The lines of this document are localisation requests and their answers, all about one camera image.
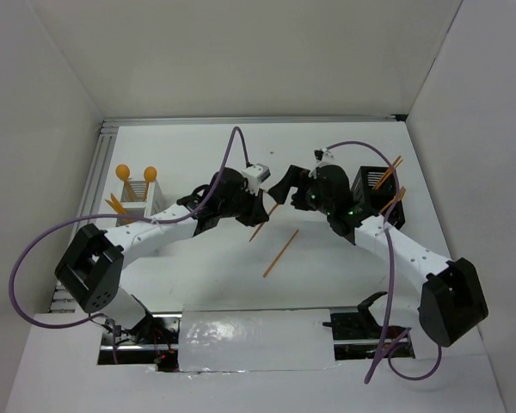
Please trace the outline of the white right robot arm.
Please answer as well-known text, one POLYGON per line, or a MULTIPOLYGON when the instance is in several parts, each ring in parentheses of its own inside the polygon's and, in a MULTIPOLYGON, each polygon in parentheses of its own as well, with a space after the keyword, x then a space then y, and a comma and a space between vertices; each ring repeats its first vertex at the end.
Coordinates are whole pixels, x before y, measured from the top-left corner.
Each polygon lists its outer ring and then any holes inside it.
POLYGON ((488 316, 488 306, 472 262, 440 256, 401 233, 405 215, 393 177, 383 182, 385 167, 362 166, 354 179, 326 164, 314 170, 288 168, 268 193, 278 204, 318 211, 330 228, 351 244, 392 260, 420 294, 419 323, 427 336, 448 348, 488 316))

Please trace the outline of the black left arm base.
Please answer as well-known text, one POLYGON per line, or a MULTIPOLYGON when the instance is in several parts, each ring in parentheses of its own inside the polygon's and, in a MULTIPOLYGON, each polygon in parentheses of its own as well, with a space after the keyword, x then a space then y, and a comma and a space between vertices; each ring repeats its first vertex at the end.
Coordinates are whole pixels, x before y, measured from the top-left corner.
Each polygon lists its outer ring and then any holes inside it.
POLYGON ((97 364, 148 365, 163 373, 179 371, 179 336, 182 314, 151 313, 142 330, 127 330, 106 318, 101 327, 97 364))

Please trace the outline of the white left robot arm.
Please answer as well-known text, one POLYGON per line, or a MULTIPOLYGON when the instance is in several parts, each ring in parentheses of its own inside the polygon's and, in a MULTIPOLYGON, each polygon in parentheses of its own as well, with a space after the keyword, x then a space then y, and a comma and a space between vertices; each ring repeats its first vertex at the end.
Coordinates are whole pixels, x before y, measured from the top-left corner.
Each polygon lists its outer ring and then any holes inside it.
POLYGON ((261 185, 269 176, 269 168, 259 163, 243 171, 227 168, 210 184, 197 187, 146 221, 108 230, 88 224, 71 241, 55 275, 84 312, 101 312, 131 342, 145 342, 158 324, 138 299, 120 287, 123 269, 171 243, 211 230, 221 219, 249 227, 267 222, 261 185))

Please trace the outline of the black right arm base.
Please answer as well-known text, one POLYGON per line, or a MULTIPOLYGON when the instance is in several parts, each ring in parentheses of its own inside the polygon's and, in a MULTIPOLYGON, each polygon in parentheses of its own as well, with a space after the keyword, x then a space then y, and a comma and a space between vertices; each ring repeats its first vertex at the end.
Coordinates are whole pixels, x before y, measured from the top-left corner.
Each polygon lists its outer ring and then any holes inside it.
POLYGON ((382 322, 377 322, 370 308, 378 304, 386 292, 374 293, 359 303, 355 310, 335 310, 322 322, 334 341, 336 361, 373 359, 381 335, 382 322))

